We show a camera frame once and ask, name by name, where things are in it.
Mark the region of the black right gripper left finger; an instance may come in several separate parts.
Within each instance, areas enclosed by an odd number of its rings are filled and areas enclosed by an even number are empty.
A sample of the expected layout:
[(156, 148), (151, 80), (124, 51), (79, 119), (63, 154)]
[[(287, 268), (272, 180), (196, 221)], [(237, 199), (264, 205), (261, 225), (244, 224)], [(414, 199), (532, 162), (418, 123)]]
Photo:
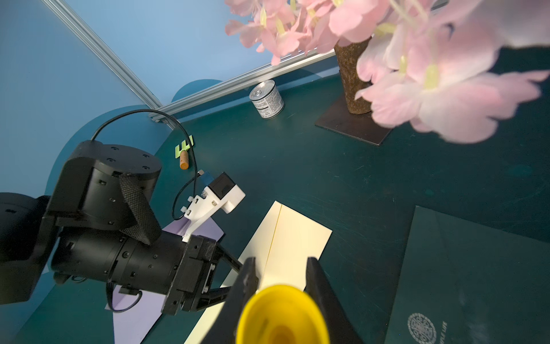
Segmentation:
[(256, 275), (256, 258), (250, 257), (239, 270), (230, 287), (229, 296), (213, 325), (201, 341), (207, 343), (236, 343), (239, 320), (247, 302), (256, 294), (259, 278)]

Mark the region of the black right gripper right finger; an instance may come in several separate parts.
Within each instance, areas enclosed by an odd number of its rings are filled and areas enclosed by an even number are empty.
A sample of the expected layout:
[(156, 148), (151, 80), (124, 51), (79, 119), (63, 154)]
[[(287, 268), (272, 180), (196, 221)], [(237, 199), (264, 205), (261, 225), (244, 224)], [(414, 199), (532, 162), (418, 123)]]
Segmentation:
[(363, 343), (315, 257), (307, 258), (305, 292), (320, 309), (331, 343)]

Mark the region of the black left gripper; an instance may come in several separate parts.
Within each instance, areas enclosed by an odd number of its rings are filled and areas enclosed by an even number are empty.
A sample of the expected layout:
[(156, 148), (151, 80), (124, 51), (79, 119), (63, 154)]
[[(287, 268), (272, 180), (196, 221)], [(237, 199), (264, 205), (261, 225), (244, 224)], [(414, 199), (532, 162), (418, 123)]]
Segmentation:
[(161, 311), (163, 315), (176, 315), (180, 310), (201, 311), (225, 302), (231, 287), (212, 287), (216, 269), (223, 261), (236, 272), (243, 266), (216, 240), (191, 236), (168, 289)]

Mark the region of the cream yellow envelope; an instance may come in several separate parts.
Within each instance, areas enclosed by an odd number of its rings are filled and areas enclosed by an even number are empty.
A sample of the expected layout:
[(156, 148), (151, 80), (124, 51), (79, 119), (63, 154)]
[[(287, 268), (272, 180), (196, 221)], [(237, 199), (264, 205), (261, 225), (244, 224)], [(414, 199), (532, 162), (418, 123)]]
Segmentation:
[[(319, 259), (332, 235), (332, 230), (305, 215), (274, 202), (243, 250), (239, 262), (256, 258), (259, 285), (256, 293), (275, 285), (288, 285), (300, 291), (306, 287), (307, 258)], [(238, 272), (230, 272), (223, 281), (231, 287)], [(187, 343), (201, 343), (225, 302), (207, 308)]]

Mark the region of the purple envelope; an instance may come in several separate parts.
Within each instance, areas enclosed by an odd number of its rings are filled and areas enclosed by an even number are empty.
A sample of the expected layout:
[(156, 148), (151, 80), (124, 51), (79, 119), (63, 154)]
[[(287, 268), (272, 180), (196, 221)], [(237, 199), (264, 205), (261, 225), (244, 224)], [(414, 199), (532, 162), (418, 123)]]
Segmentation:
[[(181, 231), (188, 223), (186, 218), (178, 221), (172, 221), (163, 228), (163, 231), (183, 236)], [(207, 219), (194, 234), (202, 235), (207, 238), (219, 241), (224, 235), (223, 230), (212, 219)], [(146, 335), (155, 325), (161, 316), (165, 296), (154, 292), (143, 292), (143, 296), (137, 305), (126, 312), (113, 314), (113, 332), (114, 341), (121, 343), (142, 343)], [(137, 300), (131, 295), (123, 295), (120, 287), (115, 288), (113, 295), (113, 305), (116, 309), (127, 308)]]

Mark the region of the dark green envelope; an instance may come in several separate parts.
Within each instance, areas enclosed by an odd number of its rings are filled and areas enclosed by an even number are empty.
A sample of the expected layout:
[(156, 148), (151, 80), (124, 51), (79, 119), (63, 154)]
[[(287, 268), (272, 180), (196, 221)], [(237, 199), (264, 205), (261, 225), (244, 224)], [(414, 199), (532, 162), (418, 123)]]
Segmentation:
[(549, 245), (414, 212), (387, 343), (548, 343)]

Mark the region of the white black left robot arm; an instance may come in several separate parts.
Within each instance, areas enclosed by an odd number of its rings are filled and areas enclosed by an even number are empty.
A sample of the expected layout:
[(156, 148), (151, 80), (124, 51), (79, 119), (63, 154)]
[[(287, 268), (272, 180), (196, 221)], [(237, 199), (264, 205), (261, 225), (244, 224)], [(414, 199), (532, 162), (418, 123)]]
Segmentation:
[(162, 311), (197, 311), (223, 302), (214, 289), (221, 260), (241, 263), (214, 239), (183, 241), (161, 229), (150, 199), (161, 162), (147, 152), (96, 140), (80, 143), (64, 164), (54, 192), (32, 198), (1, 195), (1, 303), (28, 301), (43, 269), (58, 284), (70, 278), (106, 284), (141, 298), (165, 296)]

